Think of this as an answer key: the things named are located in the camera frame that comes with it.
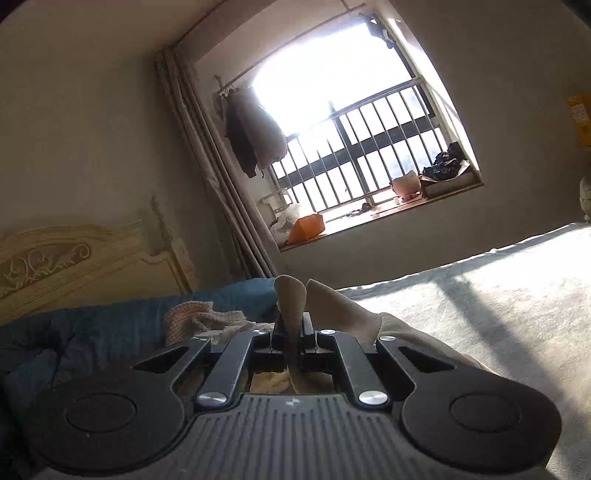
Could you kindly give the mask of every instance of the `orange box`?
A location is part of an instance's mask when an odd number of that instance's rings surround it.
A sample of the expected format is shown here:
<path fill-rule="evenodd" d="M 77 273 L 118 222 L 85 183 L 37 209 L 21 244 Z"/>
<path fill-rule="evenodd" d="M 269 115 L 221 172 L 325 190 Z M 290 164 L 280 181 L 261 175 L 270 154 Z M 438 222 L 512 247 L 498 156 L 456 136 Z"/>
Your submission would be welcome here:
<path fill-rule="evenodd" d="M 287 245 L 299 244 L 305 242 L 316 235 L 324 232 L 324 219 L 319 213 L 313 213 L 302 218 L 298 218 L 294 227 L 291 229 L 290 237 L 287 239 Z"/>
<path fill-rule="evenodd" d="M 573 95 L 569 97 L 569 107 L 573 114 L 574 124 L 579 133 L 579 143 L 585 149 L 591 149 L 591 96 Z"/>

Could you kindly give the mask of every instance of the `carved headboard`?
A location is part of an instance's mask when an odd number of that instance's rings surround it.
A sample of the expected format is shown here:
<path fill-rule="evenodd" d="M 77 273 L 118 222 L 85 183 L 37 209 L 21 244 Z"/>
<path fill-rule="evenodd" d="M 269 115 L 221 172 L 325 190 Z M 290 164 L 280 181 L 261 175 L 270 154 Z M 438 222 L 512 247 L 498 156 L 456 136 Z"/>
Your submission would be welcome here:
<path fill-rule="evenodd" d="M 164 249 L 148 253 L 140 221 L 38 228 L 0 239 L 0 325 L 65 307 L 178 295 L 197 289 L 183 241 L 152 210 Z"/>

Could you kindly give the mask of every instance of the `ribbed gray panel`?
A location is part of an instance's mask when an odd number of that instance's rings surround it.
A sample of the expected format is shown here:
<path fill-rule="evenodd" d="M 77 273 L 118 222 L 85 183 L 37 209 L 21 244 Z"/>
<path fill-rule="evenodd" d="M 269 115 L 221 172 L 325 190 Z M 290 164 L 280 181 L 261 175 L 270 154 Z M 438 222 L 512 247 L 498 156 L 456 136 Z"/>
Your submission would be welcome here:
<path fill-rule="evenodd" d="M 46 469 L 35 480 L 73 480 Z M 167 456 L 117 480 L 482 479 L 416 451 L 383 413 L 341 395 L 245 395 L 236 408 L 201 415 Z M 543 469 L 501 479 L 551 479 Z"/>

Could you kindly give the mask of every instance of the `orange bag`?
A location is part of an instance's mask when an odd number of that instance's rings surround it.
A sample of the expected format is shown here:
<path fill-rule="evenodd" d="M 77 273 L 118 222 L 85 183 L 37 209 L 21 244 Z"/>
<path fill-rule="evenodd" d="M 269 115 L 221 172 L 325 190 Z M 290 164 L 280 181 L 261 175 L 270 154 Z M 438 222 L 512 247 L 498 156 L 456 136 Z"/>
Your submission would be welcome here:
<path fill-rule="evenodd" d="M 298 218 L 287 239 L 288 245 L 299 244 L 324 232 L 324 219 L 319 213 Z"/>

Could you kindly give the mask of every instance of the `bed post finial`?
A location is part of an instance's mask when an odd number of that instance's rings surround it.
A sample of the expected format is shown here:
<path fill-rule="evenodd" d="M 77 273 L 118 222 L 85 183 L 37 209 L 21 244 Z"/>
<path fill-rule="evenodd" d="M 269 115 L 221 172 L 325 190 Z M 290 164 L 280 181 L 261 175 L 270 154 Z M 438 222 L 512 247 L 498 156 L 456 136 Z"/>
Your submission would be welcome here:
<path fill-rule="evenodd" d="M 164 214 L 160 209 L 160 200 L 156 195 L 152 197 L 152 211 L 158 219 L 158 227 L 160 228 L 160 235 L 166 245 L 166 249 L 169 250 L 184 274 L 184 280 L 186 283 L 187 291 L 196 291 L 198 288 L 197 279 L 195 277 L 195 267 L 189 257 L 189 252 L 183 241 L 176 237 L 174 231 L 169 227 L 168 222 L 164 218 Z"/>

